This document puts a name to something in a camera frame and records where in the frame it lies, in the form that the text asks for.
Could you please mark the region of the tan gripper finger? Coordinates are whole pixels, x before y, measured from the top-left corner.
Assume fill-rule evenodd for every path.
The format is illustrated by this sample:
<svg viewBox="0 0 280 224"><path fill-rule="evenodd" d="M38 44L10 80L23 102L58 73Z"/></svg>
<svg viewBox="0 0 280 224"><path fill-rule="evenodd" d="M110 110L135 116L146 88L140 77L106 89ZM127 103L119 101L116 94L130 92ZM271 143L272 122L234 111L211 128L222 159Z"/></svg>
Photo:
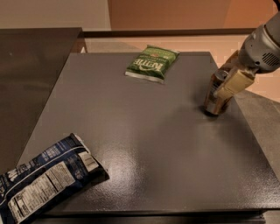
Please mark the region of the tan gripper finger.
<svg viewBox="0 0 280 224"><path fill-rule="evenodd" d="M225 81L214 92L217 98L226 100L251 86L255 81L255 75L249 70L232 70Z"/></svg>
<svg viewBox="0 0 280 224"><path fill-rule="evenodd" d="M229 72L238 61L239 51L236 50L227 60L226 62L219 68L219 71Z"/></svg>

